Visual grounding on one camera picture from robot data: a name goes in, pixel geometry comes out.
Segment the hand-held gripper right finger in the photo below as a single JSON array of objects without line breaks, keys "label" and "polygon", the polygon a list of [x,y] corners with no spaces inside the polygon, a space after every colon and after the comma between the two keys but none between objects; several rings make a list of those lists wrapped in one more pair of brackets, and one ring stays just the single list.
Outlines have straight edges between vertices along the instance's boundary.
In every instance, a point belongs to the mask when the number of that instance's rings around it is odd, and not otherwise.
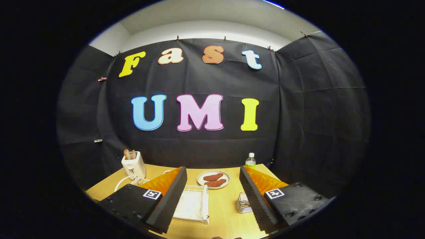
[{"label": "hand-held gripper right finger", "polygon": [[304,183],[287,184],[241,166],[239,180],[259,229],[271,234],[299,227],[333,202]]}]

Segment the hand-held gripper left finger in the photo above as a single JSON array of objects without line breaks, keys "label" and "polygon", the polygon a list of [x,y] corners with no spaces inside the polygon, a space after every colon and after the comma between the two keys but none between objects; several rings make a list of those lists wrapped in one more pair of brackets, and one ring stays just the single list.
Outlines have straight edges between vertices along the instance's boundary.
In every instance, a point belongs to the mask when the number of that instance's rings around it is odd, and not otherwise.
[{"label": "hand-held gripper left finger", "polygon": [[126,184],[97,204],[134,227],[167,233],[186,182],[182,166],[140,186]]}]

